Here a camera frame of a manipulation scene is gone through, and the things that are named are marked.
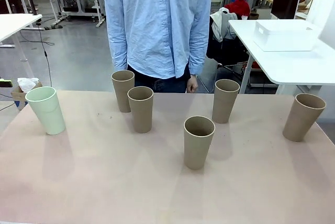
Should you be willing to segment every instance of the dark jeans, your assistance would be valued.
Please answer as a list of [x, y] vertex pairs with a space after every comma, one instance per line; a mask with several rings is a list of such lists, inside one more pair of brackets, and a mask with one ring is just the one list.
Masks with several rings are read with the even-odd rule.
[[184, 75], [170, 79], [158, 79], [155, 77], [146, 76], [137, 72], [128, 65], [128, 70], [133, 71], [135, 74], [135, 86], [146, 86], [158, 93], [185, 93], [187, 89], [187, 81], [191, 78], [189, 74], [188, 65], [185, 68]]

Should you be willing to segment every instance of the mint green plastic cup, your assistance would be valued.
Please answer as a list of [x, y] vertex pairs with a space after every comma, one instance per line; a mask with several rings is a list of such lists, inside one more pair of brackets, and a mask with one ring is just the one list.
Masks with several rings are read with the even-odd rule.
[[44, 86], [32, 89], [26, 94], [26, 100], [47, 134], [56, 135], [65, 130], [63, 113], [54, 88]]

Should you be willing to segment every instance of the shirt sleeve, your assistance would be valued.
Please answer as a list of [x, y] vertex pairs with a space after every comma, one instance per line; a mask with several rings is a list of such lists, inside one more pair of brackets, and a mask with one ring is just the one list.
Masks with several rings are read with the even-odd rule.
[[209, 36], [209, 15], [211, 0], [198, 0], [197, 10], [189, 37], [189, 71], [201, 74], [205, 63]]
[[123, 0], [105, 0], [107, 33], [115, 71], [127, 69], [127, 40]]

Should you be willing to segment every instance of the button-up shirt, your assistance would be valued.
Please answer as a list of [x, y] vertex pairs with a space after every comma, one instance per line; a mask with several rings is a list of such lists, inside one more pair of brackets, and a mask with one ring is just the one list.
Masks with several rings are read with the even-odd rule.
[[209, 32], [211, 0], [105, 0], [116, 71], [129, 64], [151, 77], [200, 74]]

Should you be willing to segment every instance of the hand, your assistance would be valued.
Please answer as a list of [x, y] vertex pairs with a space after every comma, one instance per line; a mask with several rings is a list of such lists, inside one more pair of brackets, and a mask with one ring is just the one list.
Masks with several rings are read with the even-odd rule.
[[191, 75], [191, 78], [187, 81], [187, 93], [195, 93], [197, 89], [197, 77], [195, 75]]

